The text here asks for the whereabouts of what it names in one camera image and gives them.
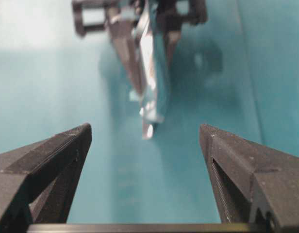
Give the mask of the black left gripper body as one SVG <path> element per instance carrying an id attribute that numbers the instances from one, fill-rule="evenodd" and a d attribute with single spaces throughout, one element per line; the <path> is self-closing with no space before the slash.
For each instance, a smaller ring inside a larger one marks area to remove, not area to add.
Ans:
<path id="1" fill-rule="evenodd" d="M 123 20 L 123 13 L 131 10 L 133 16 L 128 18 L 132 28 L 136 28 L 141 21 L 141 15 L 146 12 L 146 4 L 149 11 L 154 13 L 163 30 L 180 31 L 185 23 L 190 25 L 204 24 L 208 19 L 206 1 L 185 0 L 187 10 L 181 12 L 178 8 L 180 0 L 73 0 L 71 2 L 74 27 L 76 34 L 84 37 L 87 33 L 105 31 L 110 24 Z M 85 10 L 104 11 L 102 22 L 84 24 L 83 12 Z"/>

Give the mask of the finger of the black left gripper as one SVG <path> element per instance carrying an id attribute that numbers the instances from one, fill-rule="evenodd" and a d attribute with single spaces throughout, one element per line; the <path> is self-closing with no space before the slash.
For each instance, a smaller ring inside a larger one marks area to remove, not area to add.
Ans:
<path id="1" fill-rule="evenodd" d="M 130 82 L 138 96 L 143 95 L 139 57 L 136 53 L 136 42 L 133 37 L 133 21 L 123 19 L 119 14 L 108 20 L 108 31 L 117 55 L 126 69 Z"/>
<path id="2" fill-rule="evenodd" d="M 179 16 L 166 14 L 161 16 L 161 31 L 164 40 L 166 70 L 168 74 L 176 45 L 181 38 L 181 29 L 182 23 Z"/>

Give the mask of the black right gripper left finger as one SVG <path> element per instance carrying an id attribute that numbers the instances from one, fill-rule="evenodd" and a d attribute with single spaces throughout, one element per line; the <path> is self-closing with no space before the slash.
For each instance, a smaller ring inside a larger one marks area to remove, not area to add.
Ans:
<path id="1" fill-rule="evenodd" d="M 0 233 L 66 223 L 92 142 L 85 123 L 0 154 Z"/>

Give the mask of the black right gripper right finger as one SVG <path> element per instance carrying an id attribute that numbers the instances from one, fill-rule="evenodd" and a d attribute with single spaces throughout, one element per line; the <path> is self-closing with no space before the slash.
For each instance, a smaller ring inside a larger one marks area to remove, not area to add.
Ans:
<path id="1" fill-rule="evenodd" d="M 299 230 L 299 158 L 202 124 L 199 143 L 223 223 Z"/>

